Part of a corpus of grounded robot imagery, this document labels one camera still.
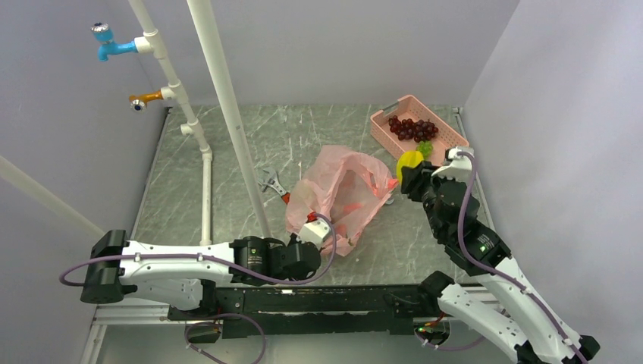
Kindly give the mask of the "yellow fake fruit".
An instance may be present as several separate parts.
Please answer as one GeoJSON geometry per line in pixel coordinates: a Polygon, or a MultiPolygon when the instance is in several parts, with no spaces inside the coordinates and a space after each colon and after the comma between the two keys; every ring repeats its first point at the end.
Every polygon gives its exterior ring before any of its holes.
{"type": "Polygon", "coordinates": [[[415,168],[425,160],[424,155],[417,150],[409,150],[404,152],[397,160],[396,176],[399,185],[403,182],[403,168],[415,168]]]}

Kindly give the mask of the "green fake grapes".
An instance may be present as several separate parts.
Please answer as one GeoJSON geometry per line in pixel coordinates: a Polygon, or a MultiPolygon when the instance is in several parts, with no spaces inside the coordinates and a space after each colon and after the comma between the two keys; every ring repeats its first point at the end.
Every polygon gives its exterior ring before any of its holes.
{"type": "Polygon", "coordinates": [[[422,154],[423,159],[428,159],[433,152],[433,145],[431,141],[422,140],[416,146],[416,151],[422,154]]]}

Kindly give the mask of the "purple fake grapes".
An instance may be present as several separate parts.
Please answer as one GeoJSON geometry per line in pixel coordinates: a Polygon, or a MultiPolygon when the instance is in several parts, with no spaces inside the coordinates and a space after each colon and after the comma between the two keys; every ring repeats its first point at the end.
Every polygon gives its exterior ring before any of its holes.
{"type": "Polygon", "coordinates": [[[413,121],[410,118],[400,119],[396,115],[387,119],[389,131],[397,135],[399,140],[433,140],[438,135],[438,127],[431,121],[413,121]]]}

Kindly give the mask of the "pink plastic bag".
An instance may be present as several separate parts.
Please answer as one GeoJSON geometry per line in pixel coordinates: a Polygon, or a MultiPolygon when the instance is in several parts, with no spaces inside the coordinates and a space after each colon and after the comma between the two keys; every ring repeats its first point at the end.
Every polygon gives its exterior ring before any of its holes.
{"type": "Polygon", "coordinates": [[[346,146],[323,146],[290,191],[286,229],[298,232],[307,215],[321,213],[336,231],[336,254],[347,256],[396,186],[397,179],[381,160],[346,146]]]}

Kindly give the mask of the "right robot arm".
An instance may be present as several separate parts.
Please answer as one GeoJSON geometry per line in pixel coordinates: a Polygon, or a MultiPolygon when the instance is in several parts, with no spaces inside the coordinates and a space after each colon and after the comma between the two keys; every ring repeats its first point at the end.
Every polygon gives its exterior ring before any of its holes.
{"type": "Polygon", "coordinates": [[[564,322],[522,272],[510,248],[478,219],[470,162],[436,167],[429,162],[397,172],[401,192],[420,202],[431,232],[450,260],[491,293],[503,311],[469,297],[462,285],[441,271],[420,285],[419,308],[440,311],[476,330],[515,363],[588,363],[601,345],[564,322]]]}

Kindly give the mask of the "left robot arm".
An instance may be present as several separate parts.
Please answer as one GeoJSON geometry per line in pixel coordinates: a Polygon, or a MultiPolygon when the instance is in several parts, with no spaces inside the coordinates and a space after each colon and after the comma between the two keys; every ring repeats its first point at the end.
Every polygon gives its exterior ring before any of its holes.
{"type": "Polygon", "coordinates": [[[261,287],[308,281],[321,267],[326,227],[303,227],[287,243],[248,236],[207,246],[159,246],[108,231],[92,248],[80,299],[118,303],[134,297],[206,319],[218,308],[217,286],[261,287]]]}

